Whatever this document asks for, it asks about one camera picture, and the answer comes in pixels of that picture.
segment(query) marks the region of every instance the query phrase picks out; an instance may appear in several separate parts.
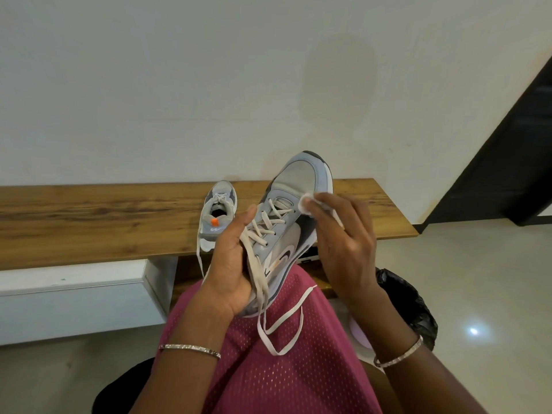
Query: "bracelet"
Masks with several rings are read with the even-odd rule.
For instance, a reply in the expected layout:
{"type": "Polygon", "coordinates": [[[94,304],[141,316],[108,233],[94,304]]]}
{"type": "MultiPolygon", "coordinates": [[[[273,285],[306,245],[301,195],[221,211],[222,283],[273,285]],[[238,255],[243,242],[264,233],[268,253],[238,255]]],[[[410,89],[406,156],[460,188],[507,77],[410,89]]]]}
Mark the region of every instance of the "bracelet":
{"type": "Polygon", "coordinates": [[[202,346],[194,346],[192,344],[162,344],[161,346],[159,346],[159,350],[165,350],[165,349],[194,350],[195,352],[209,354],[220,360],[219,352],[216,352],[214,350],[211,350],[202,346]]]}
{"type": "Polygon", "coordinates": [[[414,346],[408,349],[405,354],[400,355],[396,359],[393,359],[391,362],[387,362],[387,363],[380,363],[376,356],[374,357],[374,364],[376,365],[376,368],[382,368],[382,369],[389,368],[390,366],[396,365],[398,362],[403,361],[412,353],[414,353],[418,349],[418,347],[422,345],[422,343],[423,343],[423,337],[420,336],[416,344],[414,344],[414,346]]]}

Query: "floor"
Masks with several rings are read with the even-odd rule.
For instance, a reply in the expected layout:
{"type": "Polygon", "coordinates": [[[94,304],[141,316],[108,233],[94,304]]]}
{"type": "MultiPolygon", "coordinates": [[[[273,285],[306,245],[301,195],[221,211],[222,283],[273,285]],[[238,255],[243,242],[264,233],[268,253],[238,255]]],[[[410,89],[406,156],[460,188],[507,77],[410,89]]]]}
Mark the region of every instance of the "floor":
{"type": "MultiPolygon", "coordinates": [[[[377,265],[418,288],[435,354],[491,413],[550,412],[552,225],[431,225],[382,241],[377,265]]],[[[347,314],[333,303],[343,322],[347,314]]],[[[151,357],[162,326],[0,348],[0,412],[88,413],[107,383],[151,357]]],[[[355,344],[365,360],[370,350],[355,344]]]]}

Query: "shoelace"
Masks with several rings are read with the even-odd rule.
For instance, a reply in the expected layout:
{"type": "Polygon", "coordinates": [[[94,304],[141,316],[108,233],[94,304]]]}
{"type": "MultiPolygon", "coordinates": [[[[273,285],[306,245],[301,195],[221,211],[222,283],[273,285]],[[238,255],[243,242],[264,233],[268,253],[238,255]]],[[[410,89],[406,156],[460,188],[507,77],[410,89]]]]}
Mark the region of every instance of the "shoelace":
{"type": "MultiPolygon", "coordinates": [[[[232,203],[228,200],[228,198],[226,197],[226,194],[220,194],[220,193],[214,193],[212,198],[209,199],[207,201],[207,203],[205,205],[203,205],[203,208],[208,206],[209,209],[211,209],[211,207],[216,204],[216,203],[220,203],[220,204],[226,204],[228,205],[230,208],[232,207],[232,203]]],[[[203,212],[202,212],[202,217],[201,219],[199,220],[199,228],[198,228],[198,243],[197,243],[197,249],[195,251],[195,255],[197,256],[198,258],[198,262],[199,262],[199,268],[201,269],[202,271],[202,277],[205,278],[205,274],[203,273],[203,263],[202,263],[202,258],[199,256],[199,250],[200,250],[200,241],[201,241],[201,238],[200,238],[200,233],[201,233],[201,230],[202,230],[202,225],[203,225],[203,212]]]]}
{"type": "Polygon", "coordinates": [[[278,320],[272,324],[272,327],[267,329],[267,307],[268,307],[268,299],[270,298],[269,290],[268,290],[268,282],[267,278],[265,277],[265,272],[263,270],[262,264],[260,262],[260,259],[258,256],[254,255],[253,252],[253,243],[258,242],[259,244],[266,246],[268,244],[267,241],[263,240],[261,238],[262,234],[274,234],[275,232],[271,230],[271,228],[276,223],[285,223],[285,221],[282,218],[283,215],[285,215],[288,212],[294,212],[293,209],[289,209],[284,203],[276,200],[275,202],[272,201],[272,199],[268,200],[272,210],[270,211],[270,214],[267,214],[265,211],[262,211],[260,213],[262,221],[252,221],[252,229],[245,228],[242,232],[239,239],[241,240],[242,244],[245,247],[245,250],[247,252],[247,260],[249,261],[249,265],[251,268],[251,274],[253,277],[253,283],[255,284],[255,290],[256,290],[256,298],[257,298],[257,307],[259,308],[259,315],[257,318],[257,332],[259,333],[260,339],[263,341],[264,345],[268,349],[271,355],[273,356],[282,356],[285,355],[297,342],[299,338],[299,334],[301,333],[301,330],[303,328],[303,308],[301,305],[307,299],[310,292],[313,291],[313,289],[316,287],[311,286],[308,288],[305,293],[303,293],[301,299],[295,304],[295,306],[290,309],[288,312],[283,314],[278,320]],[[278,219],[270,219],[269,216],[277,216],[278,219]],[[263,224],[266,226],[267,229],[262,229],[259,227],[259,224],[263,224]],[[274,346],[272,345],[272,342],[268,338],[269,334],[272,334],[276,329],[290,316],[292,316],[294,313],[297,312],[297,309],[301,308],[301,317],[299,319],[299,328],[297,329],[297,333],[293,336],[293,338],[290,340],[286,346],[279,352],[276,351],[274,346]],[[263,324],[261,326],[260,323],[260,316],[264,315],[263,324]]]}

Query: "sneaker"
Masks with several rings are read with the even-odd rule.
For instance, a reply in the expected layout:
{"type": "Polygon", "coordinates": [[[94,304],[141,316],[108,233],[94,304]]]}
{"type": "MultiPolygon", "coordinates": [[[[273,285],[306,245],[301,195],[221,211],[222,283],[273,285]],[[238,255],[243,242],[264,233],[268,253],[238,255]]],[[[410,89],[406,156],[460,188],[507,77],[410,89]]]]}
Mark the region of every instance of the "sneaker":
{"type": "Polygon", "coordinates": [[[239,315],[258,317],[257,330],[272,355],[286,354],[299,338],[302,309],[299,329],[281,351],[274,349],[267,335],[294,314],[315,287],[308,288],[290,311],[266,329],[267,308],[274,302],[297,258],[316,242],[316,222],[300,212],[300,199],[316,191],[333,193],[333,187],[332,174],[323,159],[310,151],[297,154],[268,185],[258,204],[257,215],[240,236],[247,252],[252,292],[248,305],[239,315]]]}
{"type": "Polygon", "coordinates": [[[215,248],[216,239],[234,219],[237,207],[236,190],[232,183],[226,180],[216,183],[205,198],[202,215],[199,219],[196,251],[202,276],[204,276],[203,264],[199,250],[209,252],[215,248]]]}

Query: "pink mesh fabric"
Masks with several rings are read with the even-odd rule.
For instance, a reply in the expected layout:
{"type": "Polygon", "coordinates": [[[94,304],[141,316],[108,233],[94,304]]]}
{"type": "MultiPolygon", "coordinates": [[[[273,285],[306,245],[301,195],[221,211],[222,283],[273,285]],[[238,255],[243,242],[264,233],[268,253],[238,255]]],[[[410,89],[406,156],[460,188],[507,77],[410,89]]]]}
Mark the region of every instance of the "pink mesh fabric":
{"type": "MultiPolygon", "coordinates": [[[[267,311],[267,327],[314,285],[293,266],[267,311]]],[[[166,344],[198,282],[178,300],[160,344],[166,344]]],[[[204,413],[381,413],[376,396],[332,307],[315,288],[303,303],[303,329],[293,349],[272,356],[257,333],[257,317],[235,318],[226,333],[204,413]]],[[[300,311],[269,337],[280,351],[299,326],[300,311]]]]}

